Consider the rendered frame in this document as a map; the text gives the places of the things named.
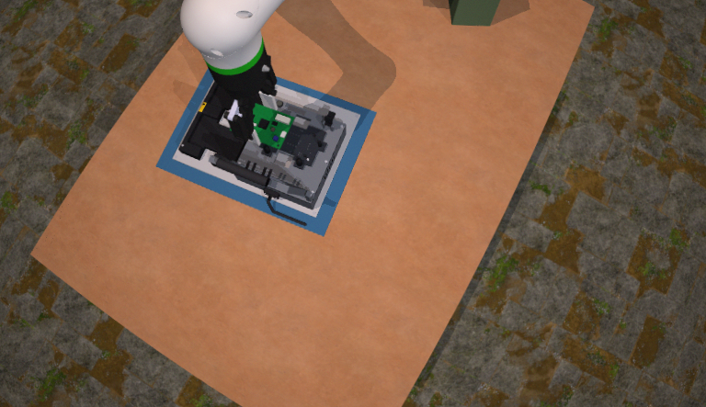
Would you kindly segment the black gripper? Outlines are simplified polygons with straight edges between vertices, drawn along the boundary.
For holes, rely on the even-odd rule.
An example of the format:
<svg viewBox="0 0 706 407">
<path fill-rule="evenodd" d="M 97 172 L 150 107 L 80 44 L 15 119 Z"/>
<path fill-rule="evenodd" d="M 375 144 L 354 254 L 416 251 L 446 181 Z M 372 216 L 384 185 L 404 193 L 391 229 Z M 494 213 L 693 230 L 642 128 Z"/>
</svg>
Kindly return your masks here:
<svg viewBox="0 0 706 407">
<path fill-rule="evenodd" d="M 264 107 L 274 110 L 278 109 L 274 97 L 277 94 L 277 90 L 271 88 L 273 85 L 276 85 L 277 78 L 271 65 L 270 55 L 268 55 L 268 68 L 269 71 L 264 78 L 257 85 L 249 89 L 243 91 L 230 91 L 225 89 L 231 96 L 233 106 L 231 110 L 224 113 L 223 117 L 228 120 L 234 137 L 257 146 L 259 146 L 261 142 L 257 136 L 256 130 L 254 130 L 253 108 L 256 105 L 256 93 L 259 91 Z"/>
</svg>

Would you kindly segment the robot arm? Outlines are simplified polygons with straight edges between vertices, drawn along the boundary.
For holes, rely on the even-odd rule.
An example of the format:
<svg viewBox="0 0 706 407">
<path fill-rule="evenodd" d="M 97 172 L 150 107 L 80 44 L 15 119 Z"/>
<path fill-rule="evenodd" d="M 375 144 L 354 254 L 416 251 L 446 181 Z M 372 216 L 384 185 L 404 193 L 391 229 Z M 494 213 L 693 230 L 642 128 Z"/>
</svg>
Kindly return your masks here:
<svg viewBox="0 0 706 407">
<path fill-rule="evenodd" d="M 180 22 L 214 81 L 230 91 L 258 84 L 268 68 L 261 29 L 285 0 L 184 0 Z"/>
</svg>

